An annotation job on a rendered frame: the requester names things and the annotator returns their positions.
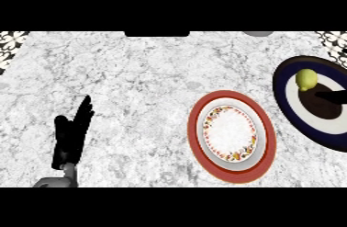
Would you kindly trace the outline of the yellow green lemon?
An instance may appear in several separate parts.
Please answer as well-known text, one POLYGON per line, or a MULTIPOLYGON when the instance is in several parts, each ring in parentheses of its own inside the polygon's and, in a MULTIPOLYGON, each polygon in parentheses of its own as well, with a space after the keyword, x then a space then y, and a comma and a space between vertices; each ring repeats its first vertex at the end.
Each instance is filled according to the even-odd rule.
POLYGON ((317 73, 312 69, 303 69, 295 75, 295 84, 298 89, 304 92, 317 84, 317 73))

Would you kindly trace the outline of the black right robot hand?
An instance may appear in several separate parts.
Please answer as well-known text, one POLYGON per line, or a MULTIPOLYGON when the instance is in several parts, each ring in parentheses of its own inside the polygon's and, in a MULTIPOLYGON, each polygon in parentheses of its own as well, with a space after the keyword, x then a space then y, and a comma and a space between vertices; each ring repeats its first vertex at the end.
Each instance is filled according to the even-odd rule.
POLYGON ((316 96, 323 98, 334 104, 347 104, 347 90, 317 92, 316 96))

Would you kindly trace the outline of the navy rimmed brown centre plate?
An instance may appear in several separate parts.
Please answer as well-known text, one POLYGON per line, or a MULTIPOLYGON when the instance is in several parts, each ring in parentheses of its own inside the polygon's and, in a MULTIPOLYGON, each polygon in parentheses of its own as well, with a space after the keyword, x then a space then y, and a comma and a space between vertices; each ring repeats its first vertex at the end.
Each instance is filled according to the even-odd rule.
POLYGON ((295 56, 273 72, 273 96, 289 123, 322 146, 347 153, 347 104, 337 105, 316 92, 347 90, 347 69, 313 56, 295 56), (303 69, 317 73, 317 85, 301 92, 295 75, 303 69))

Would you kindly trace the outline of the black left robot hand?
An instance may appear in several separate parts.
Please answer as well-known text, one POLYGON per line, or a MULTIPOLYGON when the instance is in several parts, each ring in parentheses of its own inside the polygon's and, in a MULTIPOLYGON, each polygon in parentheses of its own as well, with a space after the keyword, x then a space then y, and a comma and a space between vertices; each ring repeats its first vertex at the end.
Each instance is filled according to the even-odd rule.
POLYGON ((65 164, 77 165, 80 162, 93 114, 92 97, 86 96, 74 119, 68 120, 64 115, 55 117, 56 146, 52 168, 56 170, 62 170, 65 164))

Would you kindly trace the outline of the grey round object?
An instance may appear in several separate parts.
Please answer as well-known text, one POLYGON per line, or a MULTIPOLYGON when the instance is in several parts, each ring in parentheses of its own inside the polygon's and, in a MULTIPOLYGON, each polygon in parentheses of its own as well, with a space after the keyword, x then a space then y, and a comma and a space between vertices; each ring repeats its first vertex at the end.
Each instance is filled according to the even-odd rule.
POLYGON ((242 31, 251 37, 267 37, 273 34, 273 31, 242 31))

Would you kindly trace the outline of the red rimmed floral plate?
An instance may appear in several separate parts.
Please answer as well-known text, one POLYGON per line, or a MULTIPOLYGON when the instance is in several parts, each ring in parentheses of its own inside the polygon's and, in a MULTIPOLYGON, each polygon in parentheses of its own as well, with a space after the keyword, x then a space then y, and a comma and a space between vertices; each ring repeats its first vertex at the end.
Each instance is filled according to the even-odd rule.
POLYGON ((188 123, 192 153, 220 180, 248 183, 267 172, 276 152, 269 116, 242 93, 220 90, 195 103, 188 123))

